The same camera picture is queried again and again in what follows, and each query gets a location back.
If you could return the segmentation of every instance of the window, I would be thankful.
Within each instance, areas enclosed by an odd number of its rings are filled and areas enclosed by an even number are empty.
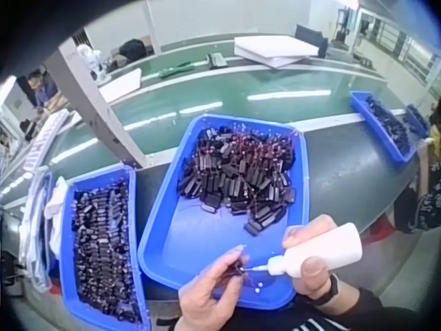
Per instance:
[[[441,98],[441,72],[438,73],[438,76],[433,81],[432,86],[429,88],[430,94],[433,95],[435,99]]]
[[[84,29],[79,30],[72,36],[72,38],[74,39],[75,46],[88,45],[89,47],[93,48],[92,44],[90,43],[88,34],[85,33]]]
[[[403,64],[423,83],[426,83],[427,75],[433,65],[433,58],[432,52],[428,51],[415,40],[411,40],[409,50],[404,56]]]

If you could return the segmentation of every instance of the white wall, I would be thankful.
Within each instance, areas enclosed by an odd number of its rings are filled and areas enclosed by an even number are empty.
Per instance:
[[[294,33],[307,25],[310,0],[150,0],[161,45],[215,34]]]
[[[84,27],[93,48],[109,57],[113,49],[126,41],[149,35],[143,11],[145,1],[129,3]]]
[[[17,83],[14,83],[11,91],[6,97],[5,105],[17,118],[18,122],[24,121],[25,119],[33,119],[37,115],[36,110]]]
[[[345,9],[345,6],[334,0],[310,1],[308,26],[313,30],[321,31],[323,36],[331,41],[336,30],[338,10]]]
[[[406,68],[365,39],[357,51],[372,60],[374,68],[387,80],[389,89],[401,102],[418,105],[422,101],[419,111],[424,115],[430,113],[430,104],[435,99],[424,94],[424,86]]]

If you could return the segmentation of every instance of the metal frame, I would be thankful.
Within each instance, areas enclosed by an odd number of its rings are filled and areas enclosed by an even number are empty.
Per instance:
[[[147,22],[147,26],[149,28],[150,41],[152,42],[154,54],[160,55],[162,53],[162,50],[161,50],[161,45],[159,44],[158,39],[156,38],[152,9],[150,8],[149,0],[144,0],[143,11],[145,15],[145,20]]]
[[[45,61],[46,68],[71,106],[97,139],[123,163],[143,168],[144,154],[124,130],[84,66],[72,39],[62,43]]]

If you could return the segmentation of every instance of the black bag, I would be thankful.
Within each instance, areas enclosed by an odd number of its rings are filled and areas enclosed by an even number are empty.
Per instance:
[[[144,43],[139,39],[132,39],[124,43],[119,48],[119,54],[126,57],[129,62],[135,62],[147,56],[147,50]]]

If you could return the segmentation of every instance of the watch strap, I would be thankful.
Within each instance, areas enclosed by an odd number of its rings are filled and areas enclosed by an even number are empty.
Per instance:
[[[313,300],[306,295],[302,295],[301,297],[307,303],[312,304],[316,307],[321,306],[321,305],[326,305],[338,294],[338,278],[337,278],[337,276],[334,274],[330,274],[329,279],[331,280],[331,288],[329,289],[328,292],[326,292],[320,298]]]

